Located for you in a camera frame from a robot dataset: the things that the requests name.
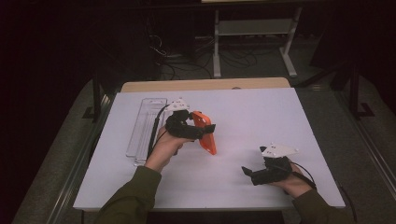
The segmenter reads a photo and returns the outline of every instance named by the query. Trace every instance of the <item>white tabletop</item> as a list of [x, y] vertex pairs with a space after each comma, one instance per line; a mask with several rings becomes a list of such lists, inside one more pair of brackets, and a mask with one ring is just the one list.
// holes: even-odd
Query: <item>white tabletop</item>
[[125, 156], [140, 104], [145, 98], [182, 97], [192, 110], [216, 124], [218, 154], [198, 141], [187, 143], [163, 170], [156, 210], [277, 210], [292, 207], [291, 197], [276, 187], [253, 186], [241, 166], [263, 169], [259, 147], [272, 142], [296, 147], [290, 159], [315, 178], [329, 205], [344, 207], [332, 174], [318, 147], [298, 96], [292, 88], [153, 91], [118, 93], [81, 184], [74, 207], [100, 209], [134, 175], [134, 161]]

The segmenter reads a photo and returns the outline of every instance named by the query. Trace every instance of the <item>transparent container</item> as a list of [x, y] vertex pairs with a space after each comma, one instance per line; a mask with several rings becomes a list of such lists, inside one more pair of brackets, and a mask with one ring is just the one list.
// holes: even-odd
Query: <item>transparent container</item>
[[[142, 100], [134, 124], [134, 131], [132, 132], [131, 140], [126, 151], [127, 157], [134, 158], [134, 165], [140, 165], [146, 162], [154, 121], [161, 109], [166, 106], [166, 103], [167, 99], [165, 98], [147, 98]], [[160, 115], [160, 122], [155, 134], [163, 126], [164, 118], [165, 112]]]

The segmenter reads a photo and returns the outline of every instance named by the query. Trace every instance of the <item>person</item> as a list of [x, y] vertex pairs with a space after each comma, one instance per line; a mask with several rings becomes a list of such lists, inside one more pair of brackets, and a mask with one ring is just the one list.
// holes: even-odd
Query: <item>person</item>
[[[159, 130], [158, 135], [160, 137], [145, 165], [138, 166], [133, 178], [106, 202], [95, 223], [146, 223], [149, 210], [154, 207], [163, 167], [183, 144], [192, 141], [174, 137], [164, 127]], [[293, 164], [292, 169], [301, 172]], [[355, 223], [347, 214], [329, 206], [316, 190], [294, 175], [271, 185], [282, 188], [294, 199], [293, 205], [304, 224]]]

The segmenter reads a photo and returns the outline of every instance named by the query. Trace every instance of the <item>sleeve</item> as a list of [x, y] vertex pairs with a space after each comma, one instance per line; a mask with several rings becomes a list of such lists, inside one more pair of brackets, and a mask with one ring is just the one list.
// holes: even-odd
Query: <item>sleeve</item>
[[146, 223], [160, 181], [160, 173], [138, 166], [131, 181], [117, 190], [101, 208], [95, 223]]
[[314, 189], [296, 198], [293, 204], [304, 224], [352, 224], [347, 214], [329, 206]]

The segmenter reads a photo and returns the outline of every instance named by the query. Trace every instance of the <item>hand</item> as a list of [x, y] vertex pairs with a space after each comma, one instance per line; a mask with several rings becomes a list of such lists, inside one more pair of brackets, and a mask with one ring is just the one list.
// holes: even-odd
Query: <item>hand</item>
[[157, 136], [159, 138], [145, 166], [160, 173], [172, 156], [183, 147], [183, 144], [191, 142], [193, 139], [174, 137], [164, 127], [161, 127]]
[[[294, 172], [303, 174], [295, 164], [291, 163], [290, 165]], [[293, 198], [298, 198], [300, 195], [312, 189], [305, 181], [295, 175], [289, 175], [288, 178], [271, 183], [270, 185], [282, 188]]]

